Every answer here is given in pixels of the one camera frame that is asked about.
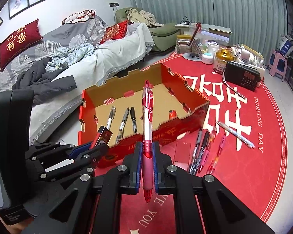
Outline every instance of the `pink stool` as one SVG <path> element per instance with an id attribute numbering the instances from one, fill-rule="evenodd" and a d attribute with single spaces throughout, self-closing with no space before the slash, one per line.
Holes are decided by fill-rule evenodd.
<path id="1" fill-rule="evenodd" d="M 283 71 L 277 69 L 278 66 L 283 66 Z M 268 62 L 267 68 L 270 67 L 269 74 L 271 76 L 275 76 L 276 73 L 282 75 L 282 82 L 284 82 L 285 73 L 287 72 L 288 61 L 284 58 L 284 56 L 280 53 L 277 53 L 276 50 L 273 50 L 270 60 Z"/>

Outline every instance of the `metal screw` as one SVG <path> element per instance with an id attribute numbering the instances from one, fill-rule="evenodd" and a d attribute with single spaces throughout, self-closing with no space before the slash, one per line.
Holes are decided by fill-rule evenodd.
<path id="1" fill-rule="evenodd" d="M 175 165 L 170 165 L 167 167 L 167 170 L 169 172 L 175 172 L 177 170 L 177 167 Z"/>
<path id="2" fill-rule="evenodd" d="M 82 175 L 80 176 L 80 179 L 81 179 L 82 181 L 87 181 L 87 180 L 90 179 L 90 176 L 89 176 L 88 174 L 82 174 Z"/>
<path id="3" fill-rule="evenodd" d="M 117 167 L 117 169 L 120 171 L 120 172 L 124 172 L 125 170 L 127 170 L 127 166 L 121 164 Z"/>
<path id="4" fill-rule="evenodd" d="M 215 180 L 213 175 L 206 175 L 204 178 L 207 182 L 213 182 Z"/>

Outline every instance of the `cardboard box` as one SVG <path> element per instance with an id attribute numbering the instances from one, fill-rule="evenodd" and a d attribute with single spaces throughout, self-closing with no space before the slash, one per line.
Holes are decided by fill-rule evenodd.
<path id="1" fill-rule="evenodd" d="M 112 138 L 109 153 L 98 167 L 112 166 L 115 161 L 134 151 L 137 141 L 142 141 L 142 89 L 149 80 L 153 87 L 153 140 L 167 145 L 187 131 L 194 132 L 203 126 L 209 106 L 208 98 L 198 89 L 191 89 L 183 76 L 173 73 L 163 64 L 152 65 L 149 69 L 134 70 L 122 78 L 113 77 L 102 86 L 91 86 L 83 91 L 83 105 L 79 119 L 82 131 L 78 133 L 78 144 L 94 139 L 97 129 L 106 126 L 112 106 L 116 114 L 111 126 Z M 124 128 L 124 137 L 115 144 L 119 126 L 127 107 L 135 108 L 138 133 L 133 134 L 130 115 Z M 177 117 L 169 120 L 169 110 L 176 110 Z"/>

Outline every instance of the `red round rug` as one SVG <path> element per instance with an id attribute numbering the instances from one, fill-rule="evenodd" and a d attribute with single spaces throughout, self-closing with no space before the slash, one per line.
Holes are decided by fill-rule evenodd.
<path id="1" fill-rule="evenodd" d="M 163 63 L 173 72 L 183 75 L 192 88 L 196 87 L 208 96 L 210 107 L 204 123 L 206 129 L 211 130 L 219 120 L 254 143 L 255 149 L 250 149 L 228 134 L 213 175 L 262 221 L 267 222 L 280 196 L 287 168 L 284 124 L 269 90 L 263 83 L 255 92 L 238 86 L 238 91 L 247 98 L 244 100 L 227 89 L 222 76 L 213 72 L 212 65 L 188 61 L 176 54 L 157 63 Z M 218 135 L 200 176 L 206 174 L 223 134 L 224 130 L 218 128 Z M 187 133 L 178 142 L 190 143 L 193 151 L 196 137 L 197 132 Z M 176 144 L 175 141 L 161 147 L 161 152 L 174 160 Z M 106 171 L 97 168 L 96 175 Z M 173 196 L 157 195 L 153 190 L 150 203 L 146 203 L 142 186 L 137 195 L 123 195 L 120 233 L 176 233 Z"/>
<path id="2" fill-rule="evenodd" d="M 287 165 L 287 140 L 277 104 L 267 87 L 261 83 L 255 92 L 237 87 L 247 99 L 229 90 L 222 76 L 213 72 L 212 65 L 188 61 L 173 54 L 161 60 L 173 72 L 183 75 L 191 87 L 198 88 L 210 99 L 204 129 L 211 131 L 216 120 L 226 123 L 254 143 L 250 149 L 229 134 L 214 175 L 258 217 L 266 222 L 278 201 Z M 212 150 L 200 176 L 215 157 L 224 130 L 217 128 Z M 196 134 L 183 138 L 195 144 Z"/>

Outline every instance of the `radio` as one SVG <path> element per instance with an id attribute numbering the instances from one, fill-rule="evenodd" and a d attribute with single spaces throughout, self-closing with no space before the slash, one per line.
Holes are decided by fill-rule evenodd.
<path id="1" fill-rule="evenodd" d="M 256 85 L 260 82 L 261 77 L 257 70 L 247 65 L 229 61 L 225 69 L 225 79 L 227 82 L 255 91 Z"/>

